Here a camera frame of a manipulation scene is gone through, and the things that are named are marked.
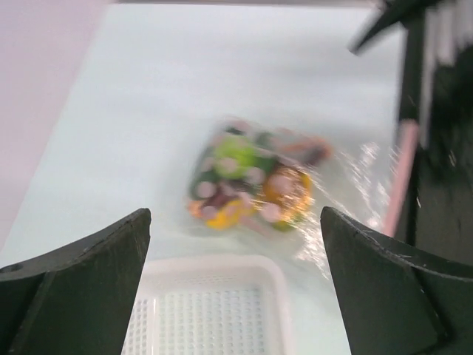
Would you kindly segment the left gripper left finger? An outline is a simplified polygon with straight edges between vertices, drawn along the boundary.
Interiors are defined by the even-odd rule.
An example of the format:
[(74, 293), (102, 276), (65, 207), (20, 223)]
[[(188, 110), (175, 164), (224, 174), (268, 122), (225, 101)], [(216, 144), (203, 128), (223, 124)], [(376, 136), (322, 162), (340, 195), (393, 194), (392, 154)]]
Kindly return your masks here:
[(2, 354), (120, 354), (150, 241), (149, 209), (1, 268)]

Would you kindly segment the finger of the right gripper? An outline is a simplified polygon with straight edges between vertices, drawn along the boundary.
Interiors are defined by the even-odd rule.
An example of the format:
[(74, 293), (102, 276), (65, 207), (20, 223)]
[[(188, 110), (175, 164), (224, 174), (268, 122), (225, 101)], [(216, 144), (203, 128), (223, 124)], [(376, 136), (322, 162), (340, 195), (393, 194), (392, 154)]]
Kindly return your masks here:
[(350, 52), (358, 54), (369, 41), (394, 24), (405, 24), (413, 17), (418, 2), (415, 0), (382, 1), (381, 14), (351, 46)]

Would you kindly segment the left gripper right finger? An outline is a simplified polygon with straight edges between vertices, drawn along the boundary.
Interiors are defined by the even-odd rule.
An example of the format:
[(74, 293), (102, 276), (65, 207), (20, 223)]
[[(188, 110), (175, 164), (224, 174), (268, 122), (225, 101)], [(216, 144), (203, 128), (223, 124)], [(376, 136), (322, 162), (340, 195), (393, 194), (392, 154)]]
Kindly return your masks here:
[(324, 207), (321, 231), (352, 354), (471, 354), (472, 267)]

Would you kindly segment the papaya slice with red flesh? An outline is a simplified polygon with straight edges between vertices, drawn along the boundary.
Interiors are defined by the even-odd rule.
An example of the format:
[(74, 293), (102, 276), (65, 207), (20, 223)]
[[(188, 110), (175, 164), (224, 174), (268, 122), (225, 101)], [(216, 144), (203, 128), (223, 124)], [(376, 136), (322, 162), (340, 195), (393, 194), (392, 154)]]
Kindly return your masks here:
[(285, 158), (292, 159), (299, 166), (316, 167), (332, 154), (330, 144), (321, 138), (300, 138), (293, 143), (283, 144), (279, 151)]

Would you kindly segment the clear zip top bag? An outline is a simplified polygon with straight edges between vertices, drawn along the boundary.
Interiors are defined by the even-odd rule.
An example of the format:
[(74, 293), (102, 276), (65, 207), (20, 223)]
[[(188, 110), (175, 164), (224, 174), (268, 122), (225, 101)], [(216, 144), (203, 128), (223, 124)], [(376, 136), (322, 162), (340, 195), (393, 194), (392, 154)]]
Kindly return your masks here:
[(417, 142), (418, 125), (404, 121), (389, 180), (376, 184), (376, 143), (361, 144), (350, 154), (305, 131), (227, 121), (197, 159), (186, 207), (209, 229), (247, 229), (256, 235), (256, 243), (271, 251), (326, 271), (322, 209), (336, 207), (393, 236)]

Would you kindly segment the green lime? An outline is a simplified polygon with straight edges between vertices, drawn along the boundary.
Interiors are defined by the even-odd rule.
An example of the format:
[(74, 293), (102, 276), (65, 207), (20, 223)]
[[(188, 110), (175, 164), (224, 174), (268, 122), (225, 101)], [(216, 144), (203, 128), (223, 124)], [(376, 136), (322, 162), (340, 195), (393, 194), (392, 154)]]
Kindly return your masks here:
[(214, 147), (214, 168), (227, 179), (240, 179), (256, 164), (256, 146), (245, 136), (226, 135)]

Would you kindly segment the white plastic basket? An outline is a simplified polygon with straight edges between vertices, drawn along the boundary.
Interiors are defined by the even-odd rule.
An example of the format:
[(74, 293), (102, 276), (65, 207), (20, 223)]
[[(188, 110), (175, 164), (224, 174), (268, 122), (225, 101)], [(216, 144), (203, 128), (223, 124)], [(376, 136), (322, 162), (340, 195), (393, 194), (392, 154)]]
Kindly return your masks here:
[(260, 255), (143, 267), (122, 354), (294, 354), (287, 283)]

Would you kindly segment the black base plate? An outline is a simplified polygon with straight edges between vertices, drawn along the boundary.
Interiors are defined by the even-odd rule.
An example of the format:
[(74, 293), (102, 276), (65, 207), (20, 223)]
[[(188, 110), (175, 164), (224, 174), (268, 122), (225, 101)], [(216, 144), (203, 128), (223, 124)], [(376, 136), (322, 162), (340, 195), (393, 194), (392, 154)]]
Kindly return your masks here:
[(396, 239), (472, 263), (472, 15), (431, 10), (407, 28)]

